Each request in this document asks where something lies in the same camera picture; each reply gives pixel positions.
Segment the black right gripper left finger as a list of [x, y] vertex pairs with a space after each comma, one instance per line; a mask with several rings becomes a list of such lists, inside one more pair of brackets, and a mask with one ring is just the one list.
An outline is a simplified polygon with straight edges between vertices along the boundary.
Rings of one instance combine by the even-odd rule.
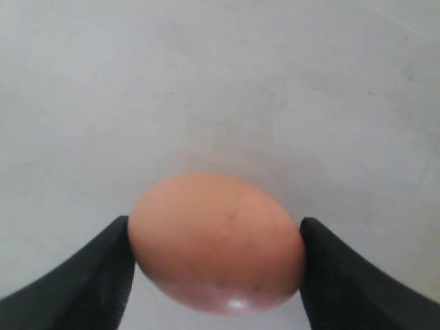
[[118, 329], [135, 259], [119, 216], [65, 262], [1, 299], [1, 328]]

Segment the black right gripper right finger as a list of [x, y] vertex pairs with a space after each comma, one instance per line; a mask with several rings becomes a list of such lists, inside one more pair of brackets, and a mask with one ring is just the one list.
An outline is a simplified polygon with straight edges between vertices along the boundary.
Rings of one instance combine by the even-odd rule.
[[307, 255], [300, 295], [312, 329], [439, 328], [439, 303], [385, 274], [319, 220], [304, 218], [300, 233]]

